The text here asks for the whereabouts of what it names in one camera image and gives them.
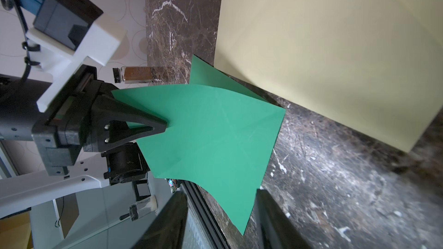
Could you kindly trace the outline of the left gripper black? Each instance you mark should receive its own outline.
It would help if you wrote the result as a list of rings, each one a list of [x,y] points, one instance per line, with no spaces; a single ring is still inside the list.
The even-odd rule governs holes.
[[[87,141],[89,152],[105,152],[165,132],[165,120],[100,95],[107,84],[97,76],[82,65],[41,111],[37,101],[51,83],[2,75],[1,139],[34,142],[47,173],[62,176]]]

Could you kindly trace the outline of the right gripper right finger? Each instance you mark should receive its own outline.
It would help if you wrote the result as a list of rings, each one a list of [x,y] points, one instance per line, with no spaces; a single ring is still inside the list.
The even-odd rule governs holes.
[[[261,249],[311,248],[267,190],[257,190],[255,208]]]

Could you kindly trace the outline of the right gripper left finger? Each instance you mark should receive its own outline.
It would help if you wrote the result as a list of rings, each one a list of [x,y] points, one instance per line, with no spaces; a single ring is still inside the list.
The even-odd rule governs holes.
[[[177,191],[132,248],[181,249],[187,218],[187,196],[183,191]]]

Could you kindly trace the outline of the yellow paper sheet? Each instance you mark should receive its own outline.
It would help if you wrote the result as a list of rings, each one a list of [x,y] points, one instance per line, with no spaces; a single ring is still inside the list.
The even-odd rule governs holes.
[[[221,0],[214,64],[409,152],[443,106],[443,0]]]

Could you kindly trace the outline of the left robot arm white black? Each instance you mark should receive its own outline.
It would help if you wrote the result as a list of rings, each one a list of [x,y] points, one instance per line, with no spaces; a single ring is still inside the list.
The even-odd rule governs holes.
[[[85,190],[138,181],[149,168],[135,140],[165,132],[165,120],[113,97],[115,86],[83,65],[46,111],[49,83],[1,76],[1,139],[32,141],[43,171],[1,181],[1,217]]]

